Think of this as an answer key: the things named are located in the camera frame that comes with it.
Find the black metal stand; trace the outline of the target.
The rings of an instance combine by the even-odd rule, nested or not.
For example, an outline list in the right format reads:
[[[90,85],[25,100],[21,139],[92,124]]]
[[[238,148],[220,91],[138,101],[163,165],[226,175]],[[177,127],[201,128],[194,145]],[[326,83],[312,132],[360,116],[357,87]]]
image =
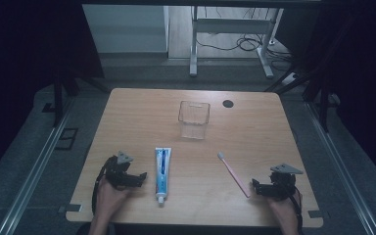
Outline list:
[[[326,80],[317,76],[315,72],[309,72],[306,74],[298,74],[299,78],[290,84],[284,86],[281,82],[291,73],[293,69],[288,69],[279,78],[277,78],[271,85],[269,85],[265,92],[274,92],[276,94],[284,94],[292,89],[307,84],[302,95],[306,102],[313,102],[316,97],[318,100],[318,122],[324,131],[328,132],[329,127],[327,124],[328,109],[332,107],[329,101],[330,93],[326,85]]]
[[[52,104],[56,108],[56,112],[53,113],[54,127],[58,126],[64,117],[63,91],[66,91],[69,97],[75,97],[79,94],[79,87],[76,81],[78,78],[103,93],[110,93],[112,91],[111,88],[97,81],[95,77],[85,75],[83,72],[69,67],[56,67],[52,78],[54,91],[54,102]]]

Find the black tape square outline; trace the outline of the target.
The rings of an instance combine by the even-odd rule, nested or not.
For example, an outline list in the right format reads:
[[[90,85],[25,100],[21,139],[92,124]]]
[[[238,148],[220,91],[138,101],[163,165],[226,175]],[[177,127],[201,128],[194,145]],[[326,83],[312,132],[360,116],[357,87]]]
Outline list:
[[[55,146],[56,150],[69,151],[75,142],[77,128],[64,128]]]

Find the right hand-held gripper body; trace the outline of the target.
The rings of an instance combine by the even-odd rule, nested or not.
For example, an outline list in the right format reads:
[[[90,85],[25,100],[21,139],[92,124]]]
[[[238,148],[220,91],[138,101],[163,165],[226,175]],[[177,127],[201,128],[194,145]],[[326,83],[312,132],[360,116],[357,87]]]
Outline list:
[[[284,200],[296,191],[296,175],[303,172],[288,164],[279,164],[270,168],[271,189],[269,196]]]

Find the dark curtain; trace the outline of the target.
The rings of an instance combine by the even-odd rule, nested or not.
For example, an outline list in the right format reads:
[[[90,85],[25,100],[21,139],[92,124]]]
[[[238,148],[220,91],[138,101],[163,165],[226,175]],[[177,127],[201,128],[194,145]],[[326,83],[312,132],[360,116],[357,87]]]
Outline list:
[[[286,10],[285,38],[295,62],[326,80],[337,114],[376,166],[376,0],[319,0]]]
[[[0,0],[0,160],[35,93],[104,75],[83,0]]]

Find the white cabinet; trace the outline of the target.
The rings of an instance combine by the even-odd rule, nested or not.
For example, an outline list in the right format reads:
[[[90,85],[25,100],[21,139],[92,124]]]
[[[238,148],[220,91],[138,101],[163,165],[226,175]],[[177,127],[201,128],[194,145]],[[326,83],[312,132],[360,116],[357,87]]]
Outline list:
[[[168,51],[168,6],[82,5],[99,53]]]

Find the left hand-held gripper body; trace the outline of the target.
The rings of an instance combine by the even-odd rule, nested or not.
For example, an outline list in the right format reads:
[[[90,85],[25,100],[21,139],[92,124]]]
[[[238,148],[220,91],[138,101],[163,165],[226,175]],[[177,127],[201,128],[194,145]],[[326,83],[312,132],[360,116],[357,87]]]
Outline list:
[[[114,188],[134,186],[133,177],[127,173],[132,161],[133,159],[122,151],[119,151],[116,156],[107,159],[105,175]]]

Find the person's right hand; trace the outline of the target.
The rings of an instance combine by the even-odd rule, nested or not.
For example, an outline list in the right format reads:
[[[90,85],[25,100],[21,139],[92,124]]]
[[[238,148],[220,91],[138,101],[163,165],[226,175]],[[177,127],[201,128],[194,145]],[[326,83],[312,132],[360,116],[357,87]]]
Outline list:
[[[282,201],[275,200],[274,198],[266,198],[270,209],[272,210],[279,225],[294,224],[298,226],[297,213],[295,205],[291,199]]]

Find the pink toothbrush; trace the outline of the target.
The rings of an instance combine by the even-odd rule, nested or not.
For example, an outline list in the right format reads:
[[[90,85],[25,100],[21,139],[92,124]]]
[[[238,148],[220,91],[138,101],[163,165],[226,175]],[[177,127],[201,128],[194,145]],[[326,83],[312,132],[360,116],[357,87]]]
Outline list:
[[[239,176],[236,174],[236,172],[233,170],[233,168],[229,165],[229,163],[226,161],[224,154],[222,152],[217,153],[218,158],[223,162],[225,167],[227,168],[228,172],[236,182],[236,184],[239,186],[243,194],[245,195],[246,198],[251,197],[251,192],[249,188],[242,182],[242,180],[239,178]]]

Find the clear plastic box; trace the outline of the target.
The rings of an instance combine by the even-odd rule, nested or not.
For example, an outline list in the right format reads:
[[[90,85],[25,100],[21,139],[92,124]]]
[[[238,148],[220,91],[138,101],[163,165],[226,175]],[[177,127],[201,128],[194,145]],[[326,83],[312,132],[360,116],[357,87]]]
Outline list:
[[[204,139],[210,119],[209,103],[181,101],[178,121],[184,138]]]

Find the aluminium floor rail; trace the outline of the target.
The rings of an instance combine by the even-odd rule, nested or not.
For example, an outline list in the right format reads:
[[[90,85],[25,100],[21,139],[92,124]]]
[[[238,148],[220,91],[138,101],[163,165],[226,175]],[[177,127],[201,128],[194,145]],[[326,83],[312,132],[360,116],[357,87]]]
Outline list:
[[[305,103],[305,108],[310,115],[311,122],[320,137],[321,143],[324,145],[328,157],[346,190],[346,193],[352,203],[352,206],[366,232],[367,235],[376,235],[375,220],[371,217],[370,209],[366,204],[363,196],[356,187],[353,178],[350,175],[341,155],[338,152],[330,135],[323,129],[318,121],[318,115],[313,104]]]
[[[70,115],[71,109],[74,106],[75,98],[68,98],[63,107],[64,114],[60,122],[51,129],[51,132],[41,149],[37,160],[31,168],[25,182],[19,190],[15,200],[9,207],[8,212],[4,216],[0,224],[0,235],[13,235],[23,214],[30,198],[41,178],[46,165],[48,164],[52,153],[56,147],[57,142],[64,130]]]

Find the blue white toothpaste tube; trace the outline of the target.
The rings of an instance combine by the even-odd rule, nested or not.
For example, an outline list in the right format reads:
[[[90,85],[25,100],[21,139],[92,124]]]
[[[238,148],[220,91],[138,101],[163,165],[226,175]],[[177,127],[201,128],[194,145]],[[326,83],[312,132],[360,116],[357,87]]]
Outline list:
[[[156,149],[156,198],[159,206],[165,205],[168,192],[168,170],[171,148]]]

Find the person's left hand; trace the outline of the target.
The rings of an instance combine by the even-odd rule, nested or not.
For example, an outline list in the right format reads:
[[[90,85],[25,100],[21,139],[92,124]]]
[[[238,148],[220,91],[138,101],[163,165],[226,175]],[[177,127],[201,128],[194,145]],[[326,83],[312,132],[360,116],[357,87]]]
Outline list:
[[[130,193],[131,190],[128,188],[114,188],[112,184],[103,177],[98,187],[95,218],[97,220],[110,221]]]

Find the white metal desk frame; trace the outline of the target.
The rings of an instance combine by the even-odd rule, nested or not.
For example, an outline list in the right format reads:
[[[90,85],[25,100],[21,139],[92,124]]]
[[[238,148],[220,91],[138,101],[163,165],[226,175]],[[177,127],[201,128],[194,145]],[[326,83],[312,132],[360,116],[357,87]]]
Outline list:
[[[260,64],[267,78],[273,78],[274,74],[266,58],[268,46],[273,38],[274,28],[278,20],[279,8],[267,9],[270,17],[266,19],[225,19],[225,18],[199,18],[197,6],[191,10],[192,42],[190,51],[189,74],[195,77],[198,74],[199,33],[226,33],[226,34],[254,34],[262,37],[261,45],[255,49]]]

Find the white power strip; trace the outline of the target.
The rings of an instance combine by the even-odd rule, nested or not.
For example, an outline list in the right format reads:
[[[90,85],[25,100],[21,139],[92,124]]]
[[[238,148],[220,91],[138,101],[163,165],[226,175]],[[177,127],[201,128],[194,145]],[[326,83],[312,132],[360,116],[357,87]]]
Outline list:
[[[294,72],[291,72],[282,82],[281,84],[286,86],[288,84],[290,84],[291,82],[295,81],[296,79],[298,79],[299,76],[294,73]]]

